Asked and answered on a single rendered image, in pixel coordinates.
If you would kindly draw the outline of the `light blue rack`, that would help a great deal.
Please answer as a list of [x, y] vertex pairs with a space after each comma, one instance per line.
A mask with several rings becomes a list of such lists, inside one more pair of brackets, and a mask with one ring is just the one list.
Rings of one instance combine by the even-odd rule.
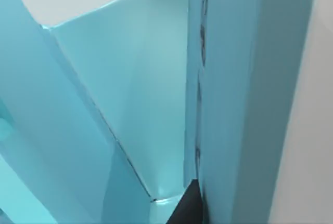
[[0, 0], [0, 224], [169, 224], [185, 191], [188, 0], [54, 26]]

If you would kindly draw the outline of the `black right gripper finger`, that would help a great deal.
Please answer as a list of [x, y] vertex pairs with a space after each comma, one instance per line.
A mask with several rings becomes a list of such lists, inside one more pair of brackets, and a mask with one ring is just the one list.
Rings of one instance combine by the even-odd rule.
[[202, 224], [203, 202], [199, 182], [193, 179], [166, 224]]

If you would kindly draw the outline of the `light blue book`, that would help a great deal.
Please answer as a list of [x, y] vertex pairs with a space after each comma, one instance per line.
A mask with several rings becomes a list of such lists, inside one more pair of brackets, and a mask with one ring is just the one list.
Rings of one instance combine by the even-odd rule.
[[209, 224], [267, 224], [313, 0], [208, 0], [201, 177]]

